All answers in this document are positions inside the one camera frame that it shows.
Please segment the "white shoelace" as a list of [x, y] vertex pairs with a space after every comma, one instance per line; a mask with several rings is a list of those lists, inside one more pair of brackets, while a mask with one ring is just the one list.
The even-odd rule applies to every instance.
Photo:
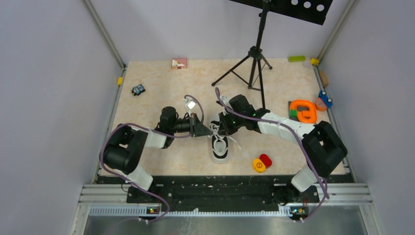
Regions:
[[214, 123], [210, 123], [209, 128], [212, 131], [212, 134], [209, 135], [209, 138], [213, 138], [216, 137], [216, 140], [221, 140], [224, 141], [225, 138], [228, 138], [229, 140], [233, 141], [240, 150], [242, 150], [243, 148], [241, 147], [241, 145], [232, 137], [226, 136], [226, 135], [221, 135], [219, 134], [219, 124], [214, 124]]

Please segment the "black white canvas sneaker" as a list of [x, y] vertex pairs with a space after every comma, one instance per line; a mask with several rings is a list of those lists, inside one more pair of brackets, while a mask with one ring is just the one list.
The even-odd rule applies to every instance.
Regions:
[[[210, 118], [210, 123], [219, 124], [220, 118], [218, 114], [214, 114]], [[216, 140], [216, 137], [211, 139], [212, 160], [217, 164], [224, 164], [229, 160], [229, 139], [224, 141]]]

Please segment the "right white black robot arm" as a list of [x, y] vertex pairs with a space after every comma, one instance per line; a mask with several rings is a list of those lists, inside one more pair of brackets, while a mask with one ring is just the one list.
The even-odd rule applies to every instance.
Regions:
[[301, 201], [314, 183], [322, 184], [348, 154], [341, 138], [327, 121], [308, 124], [278, 116], [268, 109], [255, 109], [241, 94], [231, 99], [217, 95], [217, 103], [224, 108], [219, 115], [221, 135], [231, 136], [245, 127], [300, 147], [306, 165], [293, 176], [287, 188], [287, 196], [294, 202]]

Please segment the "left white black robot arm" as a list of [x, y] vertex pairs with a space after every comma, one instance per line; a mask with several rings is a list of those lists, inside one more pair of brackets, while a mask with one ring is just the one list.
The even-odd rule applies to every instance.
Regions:
[[144, 202], [152, 202], [157, 189], [152, 186], [153, 177], [139, 164], [143, 150], [166, 149], [174, 139], [203, 137], [212, 133], [196, 113], [180, 118], [175, 108], [167, 106], [162, 109], [154, 130], [133, 123], [119, 124], [102, 147], [101, 166], [108, 173], [139, 187], [138, 196]]

